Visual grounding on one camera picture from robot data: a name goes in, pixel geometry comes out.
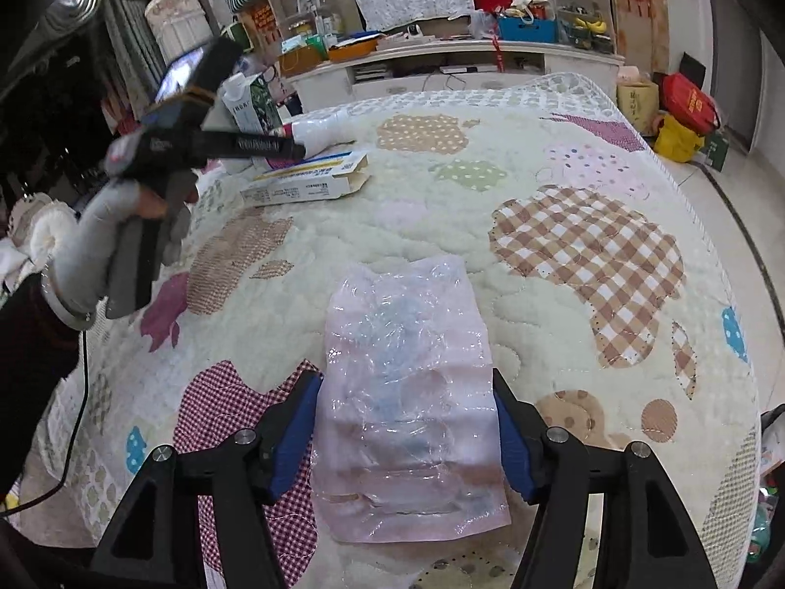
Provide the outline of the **left gloved hand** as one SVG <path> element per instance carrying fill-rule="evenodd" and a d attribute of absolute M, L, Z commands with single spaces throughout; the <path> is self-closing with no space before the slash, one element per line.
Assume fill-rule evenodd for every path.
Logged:
<path fill-rule="evenodd" d="M 133 217 L 157 221 L 167 211 L 164 199 L 136 181 L 109 182 L 97 193 L 41 274 L 45 302 L 61 323 L 77 331 L 92 327 L 120 227 Z"/>

